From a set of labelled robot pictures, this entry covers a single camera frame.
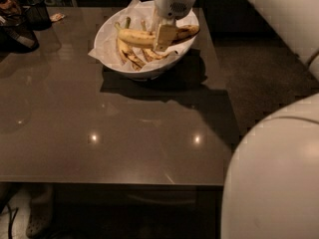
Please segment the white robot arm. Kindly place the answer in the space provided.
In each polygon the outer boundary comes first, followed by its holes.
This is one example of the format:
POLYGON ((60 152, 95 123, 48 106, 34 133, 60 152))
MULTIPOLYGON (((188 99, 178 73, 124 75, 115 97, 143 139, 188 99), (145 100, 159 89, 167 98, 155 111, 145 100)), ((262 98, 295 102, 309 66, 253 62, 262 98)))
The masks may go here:
MULTIPOLYGON (((319 80, 319 0, 247 0, 319 80)), ((219 239, 319 239, 319 95, 260 121, 237 146, 219 239)))

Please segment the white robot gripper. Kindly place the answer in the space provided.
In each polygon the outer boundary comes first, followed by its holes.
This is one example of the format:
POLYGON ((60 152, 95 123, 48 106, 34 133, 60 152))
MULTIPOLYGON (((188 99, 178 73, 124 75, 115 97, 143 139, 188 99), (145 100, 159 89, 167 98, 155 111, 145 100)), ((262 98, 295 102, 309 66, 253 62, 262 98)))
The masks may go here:
POLYGON ((156 32, 154 49, 164 52, 174 40, 175 24, 164 24, 161 18, 182 19, 188 15, 196 0, 155 0, 151 31, 156 32))

